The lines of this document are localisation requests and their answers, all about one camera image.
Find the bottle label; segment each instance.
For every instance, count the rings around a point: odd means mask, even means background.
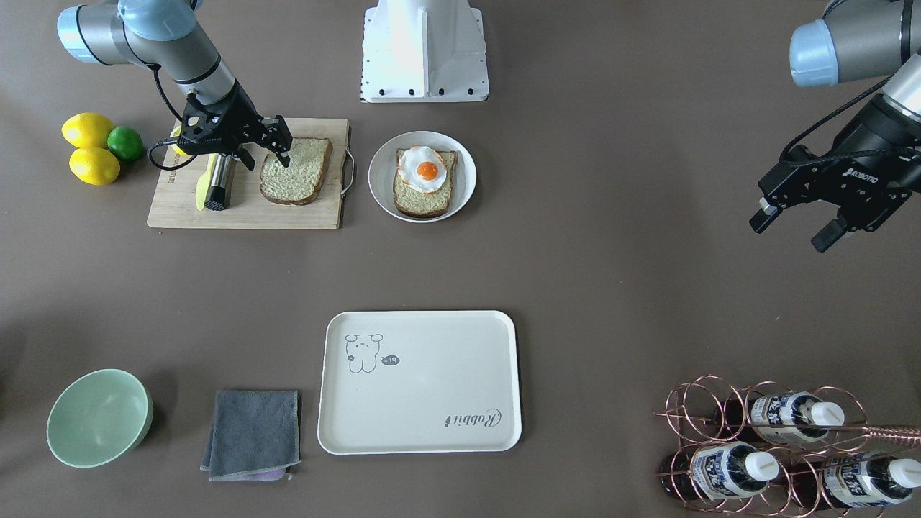
[[[691,462],[691,480],[710,500],[740,499],[757,493],[746,491],[729,477],[729,452],[740,442],[701,448]]]
[[[880,507],[908,500],[887,497],[873,486],[867,474],[872,453],[860,453],[850,458],[832,459],[822,472],[825,491],[849,507]]]
[[[803,444],[815,442],[820,438],[809,437],[795,426],[786,428],[766,428],[764,425],[780,426],[793,424],[793,404],[797,398],[810,395],[808,392],[766,395],[759,397],[752,406],[749,415],[752,425],[767,441],[774,444]]]

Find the wooden cutting board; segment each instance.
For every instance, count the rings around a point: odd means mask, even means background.
[[[347,119],[285,119],[291,135],[326,137],[332,141],[332,156],[320,195],[305,206],[274,204],[259,192],[259,171],[268,155],[265,149],[249,145],[256,168],[248,171],[231,160],[233,182],[230,205],[222,211],[198,210],[195,185],[204,173],[208,157],[202,155],[178,171],[162,171],[150,204],[147,225],[155,229],[338,229],[342,219],[343,166],[348,146]],[[188,159],[172,149],[163,163],[172,166]]]

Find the brown table surface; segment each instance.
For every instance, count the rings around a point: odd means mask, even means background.
[[[0,515],[684,516],[658,487],[653,417],[706,373],[837,384],[875,423],[921,423],[921,202],[816,253],[812,204],[748,218],[784,144],[872,84],[797,88],[790,34],[824,0],[478,0],[480,103],[362,104],[366,2],[205,2],[204,29],[264,114],[351,121],[360,176],[340,230],[156,230],[144,162],[93,187],[62,122],[172,126],[151,74],[61,47],[72,2],[0,5]],[[175,102],[181,95],[172,85]],[[807,143],[824,152],[844,120]],[[414,225],[371,197],[391,137],[451,135],[479,182]],[[506,453],[337,457],[316,440],[326,324],[361,310],[498,309],[518,329],[524,433]],[[44,438],[55,397],[100,368],[157,413],[126,457],[77,470]],[[209,483],[215,392],[297,389],[289,482]],[[888,516],[918,514],[910,502]]]

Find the light blue joint cap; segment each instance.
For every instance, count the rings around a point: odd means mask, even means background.
[[[96,56],[89,51],[87,43],[83,41],[83,36],[80,35],[80,27],[76,23],[76,12],[80,10],[80,7],[82,6],[68,7],[61,11],[58,16],[58,38],[64,48],[76,59],[83,63],[99,65],[101,61],[96,59]]]
[[[838,84],[838,56],[832,33],[817,19],[793,31],[790,38],[790,75],[799,87],[830,87]]]
[[[124,26],[141,38],[173,41],[195,29],[195,13],[182,0],[119,0]]]

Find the towel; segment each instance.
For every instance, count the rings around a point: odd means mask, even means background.
[[[278,480],[300,463],[297,391],[220,391],[202,471],[212,482]]]

